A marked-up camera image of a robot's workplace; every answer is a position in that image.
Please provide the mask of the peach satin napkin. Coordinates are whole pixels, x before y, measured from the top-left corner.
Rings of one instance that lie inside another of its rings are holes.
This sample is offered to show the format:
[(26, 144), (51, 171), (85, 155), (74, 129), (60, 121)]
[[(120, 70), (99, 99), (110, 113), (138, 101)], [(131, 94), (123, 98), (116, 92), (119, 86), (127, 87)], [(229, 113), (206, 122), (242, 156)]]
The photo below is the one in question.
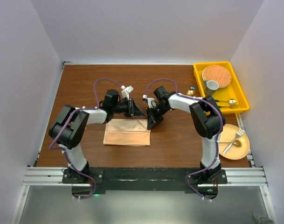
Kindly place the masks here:
[(104, 145), (150, 146), (146, 119), (112, 119), (106, 124)]

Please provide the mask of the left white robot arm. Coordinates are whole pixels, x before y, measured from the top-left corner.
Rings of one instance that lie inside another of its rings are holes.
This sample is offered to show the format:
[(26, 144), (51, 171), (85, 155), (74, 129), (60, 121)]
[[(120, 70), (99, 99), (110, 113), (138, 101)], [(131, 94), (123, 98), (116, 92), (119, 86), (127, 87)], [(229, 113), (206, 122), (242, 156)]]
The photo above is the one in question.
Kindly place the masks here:
[(89, 124), (106, 124), (115, 114), (126, 117), (142, 117), (144, 113), (136, 106), (134, 99), (121, 98), (117, 90), (108, 90), (99, 107), (76, 108), (65, 105), (48, 131), (53, 139), (49, 149), (58, 145), (68, 161), (68, 172), (78, 183), (92, 183), (89, 163), (85, 159), (80, 142)]

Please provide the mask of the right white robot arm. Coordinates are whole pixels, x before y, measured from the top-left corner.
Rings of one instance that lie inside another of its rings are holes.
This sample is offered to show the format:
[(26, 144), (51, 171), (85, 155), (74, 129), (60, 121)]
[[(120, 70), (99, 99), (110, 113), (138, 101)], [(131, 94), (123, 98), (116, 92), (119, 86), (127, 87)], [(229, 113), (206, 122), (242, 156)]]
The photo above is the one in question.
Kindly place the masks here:
[(196, 132), (202, 140), (202, 159), (200, 170), (188, 174), (197, 175), (205, 183), (211, 183), (221, 171), (219, 159), (219, 140), (226, 120), (212, 96), (190, 97), (176, 91), (168, 92), (163, 86), (154, 92), (156, 98), (143, 95), (148, 103), (147, 129), (150, 130), (163, 121), (163, 115), (170, 110), (189, 112)]

